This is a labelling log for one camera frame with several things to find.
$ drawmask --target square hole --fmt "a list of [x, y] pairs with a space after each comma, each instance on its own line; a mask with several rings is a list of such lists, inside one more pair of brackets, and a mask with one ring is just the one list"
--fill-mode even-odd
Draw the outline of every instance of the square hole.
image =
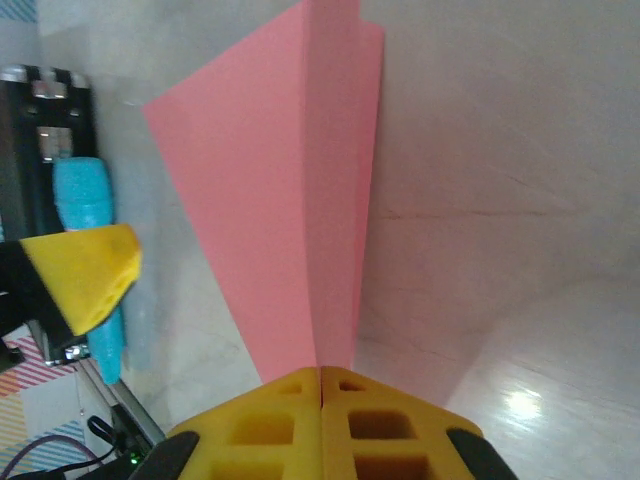
[[358, 480], [432, 480], [427, 459], [355, 457]]
[[232, 445], [289, 445], [293, 443], [293, 418], [284, 413], [242, 417], [231, 435]]
[[416, 438], [409, 418], [393, 411], [349, 413], [351, 438], [358, 440], [400, 440]]
[[211, 480], [282, 480], [284, 467], [267, 463], [216, 465]]
[[342, 390], [343, 392], [364, 392], [364, 387], [356, 385], [349, 380], [342, 380], [340, 382], [340, 390]]
[[282, 395], [299, 395], [302, 393], [302, 385], [300, 385], [299, 383], [287, 385], [286, 387], [282, 387], [280, 389], [280, 393]]

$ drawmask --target yellow 3d-printed part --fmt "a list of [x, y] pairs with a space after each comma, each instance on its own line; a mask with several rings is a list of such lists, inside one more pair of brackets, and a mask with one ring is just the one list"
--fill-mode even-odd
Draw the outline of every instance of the yellow 3d-printed part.
[[176, 427], [200, 441], [180, 480], [322, 480], [320, 379], [298, 370]]
[[322, 395], [325, 480], [473, 480], [446, 433], [470, 421], [342, 368]]
[[75, 335], [98, 326], [140, 275], [142, 252], [127, 225], [20, 243]]

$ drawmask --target blue marker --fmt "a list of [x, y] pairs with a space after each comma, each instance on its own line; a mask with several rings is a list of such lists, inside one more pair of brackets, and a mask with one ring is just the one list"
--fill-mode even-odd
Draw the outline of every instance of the blue marker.
[[[107, 169], [98, 158], [58, 159], [54, 163], [53, 191], [60, 220], [67, 230], [111, 225], [113, 197]], [[100, 327], [87, 334], [91, 356], [107, 385], [120, 380], [124, 332], [120, 307]]]

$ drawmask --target pink folded paper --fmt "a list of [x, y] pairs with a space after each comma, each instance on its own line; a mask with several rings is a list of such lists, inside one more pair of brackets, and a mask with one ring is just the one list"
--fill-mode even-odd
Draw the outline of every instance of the pink folded paper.
[[265, 382], [352, 361], [383, 38], [304, 0], [144, 107]]

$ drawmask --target white floor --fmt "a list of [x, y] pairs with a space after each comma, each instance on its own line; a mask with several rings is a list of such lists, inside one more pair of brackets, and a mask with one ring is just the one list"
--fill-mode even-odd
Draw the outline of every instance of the white floor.
[[[127, 379], [165, 428], [258, 377], [139, 107], [292, 3], [39, 1], [144, 244]], [[523, 479], [638, 478], [640, 3], [362, 4], [388, 36], [356, 369]]]

